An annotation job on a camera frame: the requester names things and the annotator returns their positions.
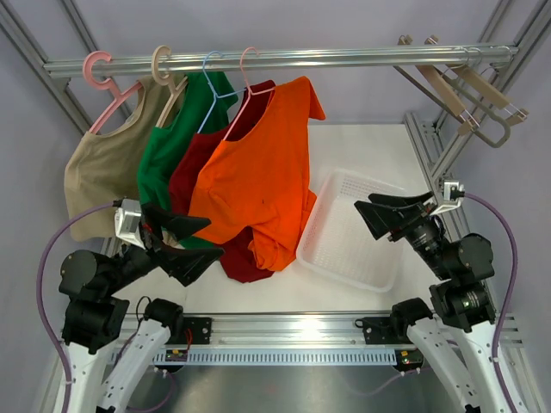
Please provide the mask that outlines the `beige plastic hanger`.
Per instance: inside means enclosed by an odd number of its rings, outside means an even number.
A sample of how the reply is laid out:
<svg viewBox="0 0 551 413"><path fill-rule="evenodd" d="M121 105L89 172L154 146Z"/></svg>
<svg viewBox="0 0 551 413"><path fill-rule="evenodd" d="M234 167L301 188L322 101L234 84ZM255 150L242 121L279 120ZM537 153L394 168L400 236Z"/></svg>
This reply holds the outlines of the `beige plastic hanger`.
<svg viewBox="0 0 551 413"><path fill-rule="evenodd" d="M180 96L185 91L187 84L188 84L188 78L184 76L182 80L179 83L175 82L175 75L169 72L166 72L163 74L160 70L159 63L161 58L168 58L171 56L171 48L166 45L158 46L155 51L152 54L152 77L156 83L158 83L161 86L167 87L170 96L167 102L164 105L164 108L159 115L158 121L156 123L156 127L163 127L165 122L167 121L169 114L175 104L177 103Z"/></svg>

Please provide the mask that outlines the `light blue wire hanger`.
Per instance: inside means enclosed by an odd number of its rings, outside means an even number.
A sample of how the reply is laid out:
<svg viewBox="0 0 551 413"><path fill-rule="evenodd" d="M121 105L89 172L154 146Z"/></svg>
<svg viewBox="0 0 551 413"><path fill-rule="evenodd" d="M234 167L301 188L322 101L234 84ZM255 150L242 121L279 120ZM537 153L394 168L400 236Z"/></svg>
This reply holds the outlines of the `light blue wire hanger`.
<svg viewBox="0 0 551 413"><path fill-rule="evenodd" d="M206 57L202 61L202 66L201 66L202 74L207 79L207 85L208 85L208 87L210 88L210 90L213 94L213 102L212 102L209 110L207 111L207 114L206 114L205 118L203 119L201 125L199 126L199 129L197 130L198 133L202 132L205 124L207 123L207 121L210 118L211 113L216 108L217 101L222 101L223 102L226 98L228 98L228 97L233 98L237 94L245 91L245 89L242 88L242 89L234 90L231 93L227 93L227 94L224 94L224 95L219 95L218 94L217 89L214 87L209 75L207 74L207 70L206 70L206 64L207 64L208 60L211 58L211 56L214 55L214 54L218 55L221 58L223 58L225 56L225 54L220 52L220 51L211 51L206 55Z"/></svg>

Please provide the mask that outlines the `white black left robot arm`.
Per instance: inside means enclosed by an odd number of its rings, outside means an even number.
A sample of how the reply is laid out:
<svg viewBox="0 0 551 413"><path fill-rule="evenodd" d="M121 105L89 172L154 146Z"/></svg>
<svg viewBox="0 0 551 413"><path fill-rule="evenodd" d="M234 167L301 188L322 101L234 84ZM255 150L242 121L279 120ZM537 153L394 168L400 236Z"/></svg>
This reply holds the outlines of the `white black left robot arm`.
<svg viewBox="0 0 551 413"><path fill-rule="evenodd" d="M211 318L187 317L181 305L153 299L136 331L119 346L130 303L115 296L156 268L183 287L197 281L222 257L223 249L176 249L163 241L162 231L182 240L209 226L210 220L129 199L111 201L105 208L115 210L115 235L124 241L121 251L105 256L76 250L60 268L59 292L69 303L61 333L51 334L64 372L57 412L124 412L165 345L179 347L173 361L187 362L192 345L210 342Z"/></svg>

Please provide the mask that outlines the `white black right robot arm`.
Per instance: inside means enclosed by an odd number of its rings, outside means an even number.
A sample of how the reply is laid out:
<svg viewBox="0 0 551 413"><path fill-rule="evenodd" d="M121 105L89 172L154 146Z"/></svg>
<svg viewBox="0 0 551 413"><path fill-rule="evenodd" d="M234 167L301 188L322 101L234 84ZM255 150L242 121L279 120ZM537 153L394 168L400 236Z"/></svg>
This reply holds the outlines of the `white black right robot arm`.
<svg viewBox="0 0 551 413"><path fill-rule="evenodd" d="M477 233L448 240L433 195L371 194L354 204L374 239L406 240L440 281L429 305L415 298L392 307L391 335L421 352L454 412L526 412L499 343L506 312L495 311L483 284L495 274L492 244Z"/></svg>

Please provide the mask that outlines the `thin pink wire hanger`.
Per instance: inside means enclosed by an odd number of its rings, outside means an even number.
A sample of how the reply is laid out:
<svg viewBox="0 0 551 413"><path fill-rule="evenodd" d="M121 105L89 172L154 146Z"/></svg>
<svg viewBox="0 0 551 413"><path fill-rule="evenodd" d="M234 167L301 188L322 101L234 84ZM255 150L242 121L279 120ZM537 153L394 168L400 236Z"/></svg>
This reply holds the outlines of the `thin pink wire hanger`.
<svg viewBox="0 0 551 413"><path fill-rule="evenodd" d="M250 120L241 121L239 118L242 116L242 114L252 114L252 112L247 109L247 106L249 105L251 99L254 100L254 103L260 103L260 101L257 99L257 96L260 96L260 95L266 95L267 96L267 100L265 102L266 105L265 105L265 108L264 108L264 109L267 109L268 104L270 102L270 99L271 99L271 97L273 95L273 92L275 90L274 87L272 87L271 89L262 89L262 90L259 90L259 91L254 91L251 88L251 85L250 85L250 82L249 82L249 79L247 77L245 67L244 67L245 55L250 51L253 51L256 54L257 57L260 56L260 52L254 46L247 47L241 54L241 57L240 57L240 60L239 60L239 69L241 70L241 73L242 73L244 81L245 81L246 99L245 99L245 102L241 104L241 107L240 107L237 115L233 119L232 123L229 125L229 127L226 131L226 134L223 138L223 141L226 141L229 137L235 136L235 133L232 132L232 130L234 129L235 126L247 126L248 131L250 131L255 126L255 124L253 124Z"/></svg>

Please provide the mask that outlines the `beige t shirt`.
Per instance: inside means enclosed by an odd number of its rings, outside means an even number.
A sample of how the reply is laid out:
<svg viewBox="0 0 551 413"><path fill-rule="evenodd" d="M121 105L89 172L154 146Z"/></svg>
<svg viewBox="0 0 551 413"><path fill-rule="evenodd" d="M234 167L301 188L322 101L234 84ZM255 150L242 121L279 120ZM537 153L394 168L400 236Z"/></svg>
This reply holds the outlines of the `beige t shirt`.
<svg viewBox="0 0 551 413"><path fill-rule="evenodd" d="M137 200L137 173L170 90L151 76L139 80L137 105L126 122L105 134L87 132L65 166L64 191L72 219L122 198Z"/></svg>

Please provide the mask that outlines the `dark red t shirt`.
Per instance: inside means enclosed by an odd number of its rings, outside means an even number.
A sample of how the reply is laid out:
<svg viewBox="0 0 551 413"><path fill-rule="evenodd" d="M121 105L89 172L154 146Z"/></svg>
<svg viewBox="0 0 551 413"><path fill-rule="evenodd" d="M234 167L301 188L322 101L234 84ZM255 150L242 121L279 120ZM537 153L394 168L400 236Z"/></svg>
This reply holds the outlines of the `dark red t shirt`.
<svg viewBox="0 0 551 413"><path fill-rule="evenodd" d="M193 136L183 159L169 180L170 204L173 212L185 215L189 213L193 189L200 170L223 138L237 141L257 124L271 100L269 90L275 86L272 80L252 85L251 90L255 94L249 102L242 102L241 108L244 112L230 125L214 133L197 133ZM270 270L257 267L254 255L248 249L252 239L252 229L245 227L236 237L220 246L225 251L220 258L220 264L228 278L249 283L269 278L273 274Z"/></svg>

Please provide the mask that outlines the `green t shirt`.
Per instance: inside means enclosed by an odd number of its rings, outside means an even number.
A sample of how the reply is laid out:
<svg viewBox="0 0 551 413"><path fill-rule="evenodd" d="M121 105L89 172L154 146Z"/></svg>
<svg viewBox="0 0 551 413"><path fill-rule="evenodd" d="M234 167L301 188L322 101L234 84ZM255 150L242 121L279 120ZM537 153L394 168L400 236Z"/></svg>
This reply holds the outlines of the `green t shirt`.
<svg viewBox="0 0 551 413"><path fill-rule="evenodd" d="M219 95L234 91L225 73L208 73ZM205 124L203 133L214 133L229 124L228 110L238 97L217 101L216 108ZM183 159L190 141L197 133L213 102L213 94L203 74L188 74L188 86L183 104L174 120L165 127L154 127L146 144L144 155L137 172L139 201L152 203L164 210L171 209L169 180L179 162Z"/></svg>

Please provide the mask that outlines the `orange t shirt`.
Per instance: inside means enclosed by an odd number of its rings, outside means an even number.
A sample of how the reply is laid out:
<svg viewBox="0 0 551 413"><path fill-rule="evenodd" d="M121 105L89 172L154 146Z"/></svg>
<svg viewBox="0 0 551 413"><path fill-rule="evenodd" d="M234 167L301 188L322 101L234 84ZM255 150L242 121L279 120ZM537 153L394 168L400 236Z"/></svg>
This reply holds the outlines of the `orange t shirt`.
<svg viewBox="0 0 551 413"><path fill-rule="evenodd" d="M198 237L223 244L245 227L257 266L282 271L295 259L316 201L310 190L309 120L325 113L308 77L276 85L245 100L232 122L259 118L239 139L223 139L201 169L189 213L210 219Z"/></svg>

